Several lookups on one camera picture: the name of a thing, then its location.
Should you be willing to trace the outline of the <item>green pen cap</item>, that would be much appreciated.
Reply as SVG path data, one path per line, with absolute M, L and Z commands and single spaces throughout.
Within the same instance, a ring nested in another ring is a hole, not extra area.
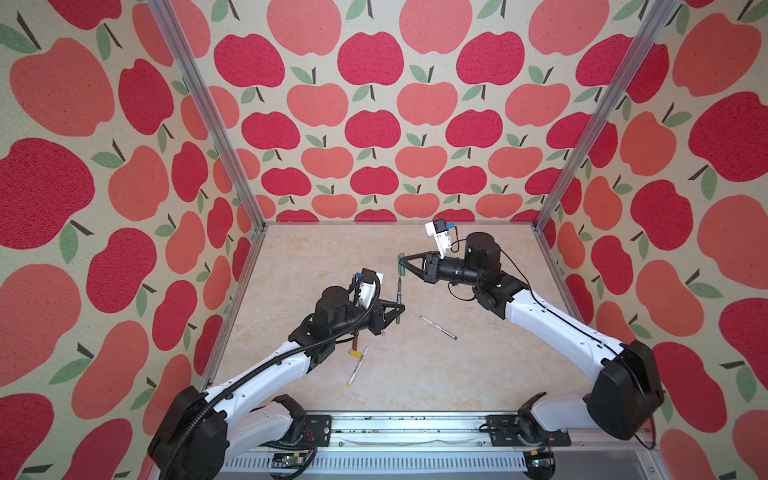
M 403 252 L 398 253 L 397 261 L 398 261 L 398 278 L 402 278 L 406 274 L 405 267 L 402 264 L 402 259 L 404 258 L 405 254 Z

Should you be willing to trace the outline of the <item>white pen yellow end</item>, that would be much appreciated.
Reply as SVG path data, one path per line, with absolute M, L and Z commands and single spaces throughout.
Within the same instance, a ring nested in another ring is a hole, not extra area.
M 354 382 L 355 382 L 355 380 L 356 380 L 356 378 L 357 378 L 357 376 L 358 376 L 358 374 L 359 374 L 359 372 L 360 372 L 360 370 L 361 370 L 361 368 L 363 366 L 363 363 L 364 363 L 365 359 L 367 358 L 367 355 L 368 355 L 369 351 L 370 351 L 370 346 L 369 345 L 367 345 L 362 351 L 359 351 L 359 352 L 361 352 L 363 354 L 363 356 L 360 359 L 356 358 L 357 359 L 357 363 L 355 365 L 355 368 L 354 368 L 352 374 L 350 375 L 350 377 L 349 377 L 349 379 L 347 381 L 347 387 L 348 388 L 351 388 L 353 386 L 353 384 L 354 384 Z

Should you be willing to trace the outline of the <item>green pen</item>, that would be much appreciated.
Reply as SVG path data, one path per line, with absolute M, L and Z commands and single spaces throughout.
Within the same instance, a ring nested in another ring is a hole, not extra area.
M 402 302 L 402 276 L 398 275 L 397 279 L 397 291 L 396 291 L 396 301 L 398 304 Z M 400 324 L 401 320 L 401 314 L 398 314 L 396 318 L 396 324 Z

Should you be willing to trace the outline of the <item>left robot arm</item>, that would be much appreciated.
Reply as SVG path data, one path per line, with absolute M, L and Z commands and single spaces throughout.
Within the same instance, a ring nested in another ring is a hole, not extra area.
M 283 479 L 302 475 L 319 442 L 306 410 L 281 389 L 310 373 L 345 335 L 379 335 L 404 313 L 382 300 L 377 278 L 326 288 L 315 309 L 270 357 L 221 385 L 187 387 L 173 399 L 147 450 L 162 479 L 213 479 L 224 463 L 255 447 L 279 452 Z

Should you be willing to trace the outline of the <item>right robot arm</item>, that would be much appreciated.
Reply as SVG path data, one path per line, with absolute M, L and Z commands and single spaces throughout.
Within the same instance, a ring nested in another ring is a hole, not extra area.
M 542 300 L 523 274 L 506 273 L 506 252 L 484 232 L 469 234 L 461 258 L 450 257 L 449 241 L 437 251 L 406 255 L 401 268 L 422 281 L 471 287 L 473 298 L 499 318 L 544 341 L 591 381 L 588 391 L 551 396 L 540 392 L 518 408 L 514 431 L 538 446 L 560 430 L 600 429 L 618 440 L 640 437 L 655 426 L 664 392 L 654 353 L 646 344 L 600 333 Z

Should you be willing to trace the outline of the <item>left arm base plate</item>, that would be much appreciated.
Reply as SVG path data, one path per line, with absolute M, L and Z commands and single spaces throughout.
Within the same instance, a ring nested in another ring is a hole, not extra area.
M 331 415 L 314 414 L 295 419 L 282 438 L 267 442 L 265 446 L 299 450 L 328 447 L 332 433 L 332 420 Z

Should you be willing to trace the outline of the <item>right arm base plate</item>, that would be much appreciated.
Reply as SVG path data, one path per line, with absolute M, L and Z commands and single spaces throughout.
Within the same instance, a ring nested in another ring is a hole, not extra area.
M 478 430 L 489 436 L 494 447 L 568 447 L 572 445 L 567 432 L 545 431 L 530 416 L 488 415 Z

